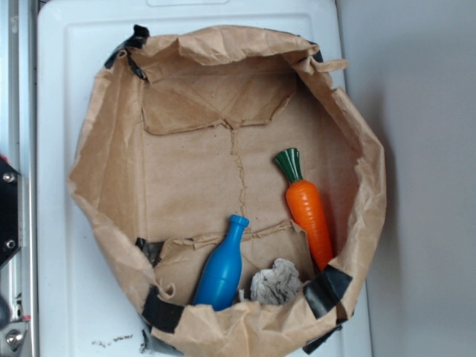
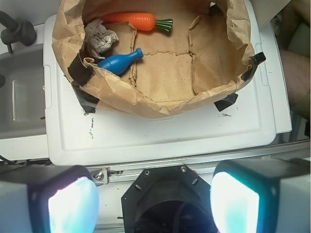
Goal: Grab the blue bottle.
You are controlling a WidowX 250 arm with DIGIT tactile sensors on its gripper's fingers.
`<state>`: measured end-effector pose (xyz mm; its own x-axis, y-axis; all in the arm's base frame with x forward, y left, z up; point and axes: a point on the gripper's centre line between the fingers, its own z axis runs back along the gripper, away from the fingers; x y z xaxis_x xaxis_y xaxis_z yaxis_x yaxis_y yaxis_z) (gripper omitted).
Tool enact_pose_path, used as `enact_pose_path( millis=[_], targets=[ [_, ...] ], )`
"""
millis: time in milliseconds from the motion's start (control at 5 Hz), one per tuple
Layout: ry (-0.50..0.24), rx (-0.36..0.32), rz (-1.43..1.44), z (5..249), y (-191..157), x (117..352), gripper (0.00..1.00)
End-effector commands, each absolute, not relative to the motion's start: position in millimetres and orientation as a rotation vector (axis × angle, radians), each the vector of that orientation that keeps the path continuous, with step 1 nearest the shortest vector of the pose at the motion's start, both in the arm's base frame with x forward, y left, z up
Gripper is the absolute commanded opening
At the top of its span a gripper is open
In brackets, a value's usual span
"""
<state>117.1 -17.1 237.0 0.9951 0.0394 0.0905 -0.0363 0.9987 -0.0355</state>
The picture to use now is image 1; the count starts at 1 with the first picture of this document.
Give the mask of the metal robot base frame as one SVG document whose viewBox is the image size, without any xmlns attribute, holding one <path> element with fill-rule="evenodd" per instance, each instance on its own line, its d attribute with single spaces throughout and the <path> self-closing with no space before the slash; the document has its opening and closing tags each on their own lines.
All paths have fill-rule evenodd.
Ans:
<svg viewBox="0 0 476 357">
<path fill-rule="evenodd" d="M 1 355 L 38 356 L 37 1 L 1 2 Z"/>
</svg>

